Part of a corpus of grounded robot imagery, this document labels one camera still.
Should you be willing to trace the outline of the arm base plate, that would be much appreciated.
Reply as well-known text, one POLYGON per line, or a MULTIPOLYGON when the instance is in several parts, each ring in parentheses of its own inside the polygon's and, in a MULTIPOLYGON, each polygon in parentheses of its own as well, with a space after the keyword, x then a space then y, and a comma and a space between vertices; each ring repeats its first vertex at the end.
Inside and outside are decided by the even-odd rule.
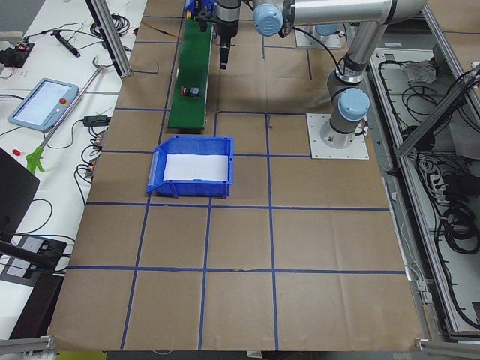
POLYGON ((344 45, 344 31, 338 30, 334 34, 324 36, 319 34, 313 25, 300 26, 299 28, 307 32, 305 34, 302 31, 295 30, 296 47, 299 49, 324 50, 325 48, 318 41, 322 42, 329 50, 340 50, 344 45))
POLYGON ((307 113, 310 153, 313 159, 369 159, 365 135, 360 123, 351 134, 337 133, 330 125, 330 114, 307 113))

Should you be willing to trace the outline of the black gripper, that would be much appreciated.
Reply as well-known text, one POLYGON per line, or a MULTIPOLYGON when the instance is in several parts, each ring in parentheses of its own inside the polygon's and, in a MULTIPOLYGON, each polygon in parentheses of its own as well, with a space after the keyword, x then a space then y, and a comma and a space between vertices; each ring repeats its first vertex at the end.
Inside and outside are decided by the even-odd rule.
POLYGON ((238 33, 240 7, 216 7, 216 32, 220 36, 220 69, 226 70, 230 41, 238 33))
POLYGON ((208 25, 215 23, 215 8, 214 7, 204 7, 199 9, 196 12, 196 21, 199 24, 199 30, 201 32, 206 32, 208 25))

